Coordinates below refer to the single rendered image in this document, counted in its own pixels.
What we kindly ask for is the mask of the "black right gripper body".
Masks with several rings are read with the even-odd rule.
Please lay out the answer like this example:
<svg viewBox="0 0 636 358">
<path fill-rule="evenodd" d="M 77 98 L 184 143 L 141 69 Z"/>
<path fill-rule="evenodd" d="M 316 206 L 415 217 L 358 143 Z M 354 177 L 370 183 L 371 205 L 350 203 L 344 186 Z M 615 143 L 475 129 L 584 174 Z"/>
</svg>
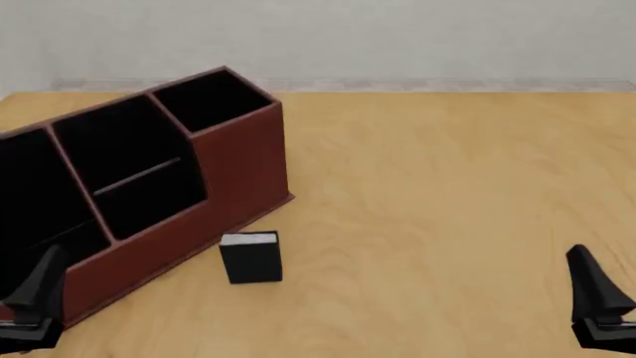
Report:
<svg viewBox="0 0 636 358">
<path fill-rule="evenodd" d="M 636 351 L 636 321 L 598 323 L 592 318 L 572 320 L 571 329 L 581 348 Z"/>
</svg>

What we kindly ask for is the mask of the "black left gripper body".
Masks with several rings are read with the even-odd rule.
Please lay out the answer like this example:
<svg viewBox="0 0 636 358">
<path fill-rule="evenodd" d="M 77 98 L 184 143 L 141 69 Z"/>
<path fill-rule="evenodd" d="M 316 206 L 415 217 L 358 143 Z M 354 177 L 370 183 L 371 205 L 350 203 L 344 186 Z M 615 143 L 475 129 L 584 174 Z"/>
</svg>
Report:
<svg viewBox="0 0 636 358">
<path fill-rule="evenodd" d="M 54 318 L 45 318 L 39 324 L 0 321 L 0 353 L 55 348 L 63 332 L 64 325 Z"/>
</svg>

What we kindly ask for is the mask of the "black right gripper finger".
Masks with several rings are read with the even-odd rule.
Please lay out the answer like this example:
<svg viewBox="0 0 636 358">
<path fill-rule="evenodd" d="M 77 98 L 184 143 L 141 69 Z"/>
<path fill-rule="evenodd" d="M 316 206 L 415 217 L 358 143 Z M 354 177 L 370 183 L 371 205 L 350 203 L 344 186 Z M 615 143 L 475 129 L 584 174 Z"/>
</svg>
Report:
<svg viewBox="0 0 636 358">
<path fill-rule="evenodd" d="M 623 315 L 636 309 L 636 301 L 607 276 L 586 246 L 574 245 L 566 260 L 572 283 L 571 321 L 623 323 Z"/>
</svg>

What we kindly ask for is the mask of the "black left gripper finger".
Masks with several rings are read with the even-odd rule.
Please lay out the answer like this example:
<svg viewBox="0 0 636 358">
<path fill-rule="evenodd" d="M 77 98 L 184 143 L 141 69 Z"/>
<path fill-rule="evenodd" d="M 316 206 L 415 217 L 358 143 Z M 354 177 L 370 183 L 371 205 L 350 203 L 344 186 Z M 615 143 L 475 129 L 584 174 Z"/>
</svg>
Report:
<svg viewBox="0 0 636 358">
<path fill-rule="evenodd" d="M 64 284 L 67 253 L 51 246 L 15 291 L 3 299 L 13 312 L 14 322 L 64 321 Z"/>
</svg>

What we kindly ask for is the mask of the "black book with white pages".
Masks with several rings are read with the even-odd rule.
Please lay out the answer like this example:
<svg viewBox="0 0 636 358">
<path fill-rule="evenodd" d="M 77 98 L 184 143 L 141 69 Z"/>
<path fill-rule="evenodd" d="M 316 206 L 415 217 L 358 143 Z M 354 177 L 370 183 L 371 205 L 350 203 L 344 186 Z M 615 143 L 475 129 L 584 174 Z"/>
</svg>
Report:
<svg viewBox="0 0 636 358">
<path fill-rule="evenodd" d="M 283 280 L 278 232 L 225 234 L 219 248 L 231 284 Z"/>
</svg>

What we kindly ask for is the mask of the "red-brown desk caddy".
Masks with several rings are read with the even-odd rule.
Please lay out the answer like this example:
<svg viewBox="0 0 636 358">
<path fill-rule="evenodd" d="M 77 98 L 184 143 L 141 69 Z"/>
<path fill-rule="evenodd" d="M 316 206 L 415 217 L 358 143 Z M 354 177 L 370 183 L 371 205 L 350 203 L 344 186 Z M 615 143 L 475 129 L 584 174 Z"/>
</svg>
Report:
<svg viewBox="0 0 636 358">
<path fill-rule="evenodd" d="M 282 103 L 230 68 L 0 132 L 0 319 L 49 247 L 75 325 L 291 199 Z"/>
</svg>

